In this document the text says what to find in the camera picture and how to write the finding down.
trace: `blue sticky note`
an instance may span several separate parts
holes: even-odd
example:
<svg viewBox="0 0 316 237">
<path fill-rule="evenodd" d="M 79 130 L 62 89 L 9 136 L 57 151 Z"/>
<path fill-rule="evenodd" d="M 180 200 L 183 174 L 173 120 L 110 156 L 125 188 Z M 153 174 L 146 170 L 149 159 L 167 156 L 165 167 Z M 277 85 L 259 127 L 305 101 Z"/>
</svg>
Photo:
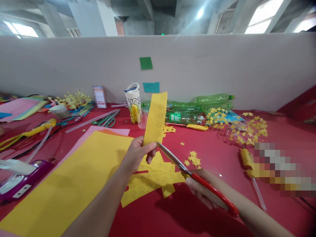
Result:
<svg viewBox="0 0 316 237">
<path fill-rule="evenodd" d="M 160 92 L 159 84 L 160 84 L 159 82 L 154 82 L 154 83 L 143 82 L 145 93 L 159 93 Z"/>
</svg>

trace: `red tablecloth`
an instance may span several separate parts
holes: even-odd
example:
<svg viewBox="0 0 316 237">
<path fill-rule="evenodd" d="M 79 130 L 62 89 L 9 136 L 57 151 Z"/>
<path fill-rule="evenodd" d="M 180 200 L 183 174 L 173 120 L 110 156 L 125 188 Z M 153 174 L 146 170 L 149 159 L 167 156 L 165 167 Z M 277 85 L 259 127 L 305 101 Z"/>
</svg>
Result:
<svg viewBox="0 0 316 237">
<path fill-rule="evenodd" d="M 92 119 L 109 109 L 93 109 L 93 112 L 84 118 L 84 121 Z M 298 123 L 287 117 L 276 117 L 267 113 L 260 116 L 267 121 L 268 137 L 265 142 L 290 144 L 291 149 L 307 147 L 316 141 L 316 126 Z M 52 114 L 37 113 L 25 120 L 5 124 L 6 134 L 0 138 L 0 142 L 22 132 L 29 131 L 40 122 L 53 118 Z M 58 163 L 73 147 L 76 141 L 83 135 L 82 130 L 90 126 L 85 125 L 70 133 L 63 129 L 54 135 L 37 153 L 35 159 L 48 159 L 54 157 Z M 129 135 L 137 137 L 145 133 L 137 125 L 130 121 L 129 112 L 122 108 L 116 117 L 113 128 L 128 128 Z M 38 141 L 45 135 L 43 132 Z M 165 146 L 184 161 L 189 152 L 194 150 L 201 159 L 202 167 L 222 179 L 234 189 L 245 195 L 251 201 L 259 205 L 251 181 L 247 179 L 240 160 L 238 159 L 238 147 L 228 145 L 221 141 L 216 131 L 197 131 L 177 126 L 175 133 L 167 133 L 163 140 Z M 7 150 L 0 153 L 0 159 L 9 159 L 24 150 Z M 9 172 L 0 171 L 0 182 L 6 180 Z M 184 183 L 175 184 L 176 192 L 163 199 L 161 189 L 153 191 L 144 197 L 134 201 L 130 205 L 118 209 L 110 236 L 251 236 L 250 231 L 240 219 L 232 219 L 221 211 L 209 211 L 199 200 L 191 194 Z M 315 223 L 315 213 L 298 198 L 281 197 L 279 191 L 274 191 L 268 184 L 258 181 L 263 199 L 267 207 L 267 213 L 277 222 L 287 228 L 296 236 L 306 236 Z M 314 198 L 308 198 L 315 205 Z M 11 203 L 0 207 L 0 220 L 2 220 L 17 203 Z"/>
</svg>

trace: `plastic bottle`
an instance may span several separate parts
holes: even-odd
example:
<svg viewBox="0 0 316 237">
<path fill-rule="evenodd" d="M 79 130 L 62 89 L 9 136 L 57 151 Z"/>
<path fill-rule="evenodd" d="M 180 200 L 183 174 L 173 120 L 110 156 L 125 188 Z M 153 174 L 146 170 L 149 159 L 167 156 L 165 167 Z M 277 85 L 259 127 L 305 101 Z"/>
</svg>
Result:
<svg viewBox="0 0 316 237">
<path fill-rule="evenodd" d="M 179 113 L 185 113 L 185 114 L 196 114 L 199 115 L 203 112 L 203 109 L 200 105 L 196 105 L 194 107 L 181 107 L 181 108 L 172 108 L 169 110 L 169 112 L 179 112 Z"/>
<path fill-rule="evenodd" d="M 142 107 L 149 107 L 150 106 L 150 100 L 147 100 L 142 103 Z M 173 108 L 195 108 L 197 106 L 194 102 L 178 102 L 178 101 L 169 101 L 167 100 L 167 110 L 173 109 Z"/>
<path fill-rule="evenodd" d="M 216 94 L 216 95 L 206 95 L 194 97 L 191 102 L 195 102 L 198 105 L 203 104 L 223 104 L 229 100 L 233 100 L 235 97 L 233 95 L 228 95 L 226 93 Z"/>
<path fill-rule="evenodd" d="M 212 108 L 221 108 L 224 110 L 232 110 L 234 108 L 234 105 L 231 101 L 228 101 L 224 104 L 203 104 L 202 105 L 202 109 L 203 109 L 203 113 L 208 114 L 209 112 L 211 112 Z"/>
<path fill-rule="evenodd" d="M 197 120 L 198 120 L 198 116 L 196 114 L 167 112 L 165 122 L 180 123 L 180 124 L 196 124 Z"/>
</svg>

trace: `pink paper sheet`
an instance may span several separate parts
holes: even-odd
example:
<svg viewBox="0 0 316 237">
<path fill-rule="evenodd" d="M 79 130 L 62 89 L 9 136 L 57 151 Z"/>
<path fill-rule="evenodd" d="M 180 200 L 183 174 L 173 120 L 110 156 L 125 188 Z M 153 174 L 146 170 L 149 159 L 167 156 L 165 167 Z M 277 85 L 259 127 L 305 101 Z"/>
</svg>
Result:
<svg viewBox="0 0 316 237">
<path fill-rule="evenodd" d="M 36 106 L 42 100 L 31 98 L 20 98 L 0 105 L 0 112 L 12 114 L 11 116 L 0 119 L 0 122 L 9 122 L 20 116 L 24 112 Z"/>
<path fill-rule="evenodd" d="M 94 131 L 102 131 L 104 129 L 111 130 L 112 132 L 128 136 L 129 129 L 115 129 L 115 128 L 106 128 L 106 127 L 98 127 L 98 126 L 91 126 L 82 137 L 76 142 L 73 148 L 68 152 L 68 154 L 56 165 L 54 169 L 52 169 L 46 177 L 48 177 L 55 169 L 57 169 L 68 157 L 70 157 L 75 150 L 77 150 L 87 139 L 91 136 Z M 0 236 L 1 237 L 19 237 L 18 235 L 14 235 L 12 233 L 6 232 L 0 229 Z"/>
</svg>

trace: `hand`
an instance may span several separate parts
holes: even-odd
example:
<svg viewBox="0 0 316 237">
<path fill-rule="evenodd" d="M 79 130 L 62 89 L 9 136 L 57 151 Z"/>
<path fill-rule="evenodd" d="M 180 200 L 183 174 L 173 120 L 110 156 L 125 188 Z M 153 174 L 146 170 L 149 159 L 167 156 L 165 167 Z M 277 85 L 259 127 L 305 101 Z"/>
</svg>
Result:
<svg viewBox="0 0 316 237">
<path fill-rule="evenodd" d="M 242 203 L 246 198 L 227 185 L 219 177 L 214 176 L 205 169 L 192 170 L 191 172 L 205 179 L 213 187 L 222 192 L 238 209 L 243 206 Z M 200 201 L 204 203 L 209 209 L 212 210 L 213 207 L 217 208 L 217 206 L 227 209 L 227 206 L 223 203 L 223 201 L 221 201 L 214 193 L 209 191 L 206 187 L 202 186 L 192 178 L 187 178 L 185 183 L 189 186 L 192 193 L 196 195 L 198 199 L 200 199 Z"/>
<path fill-rule="evenodd" d="M 157 143 L 149 143 L 143 146 L 143 142 L 144 136 L 133 139 L 120 165 L 120 168 L 123 168 L 126 172 L 130 172 L 131 174 L 135 173 L 146 154 L 147 163 L 151 163 L 153 157 L 156 155 Z"/>
</svg>

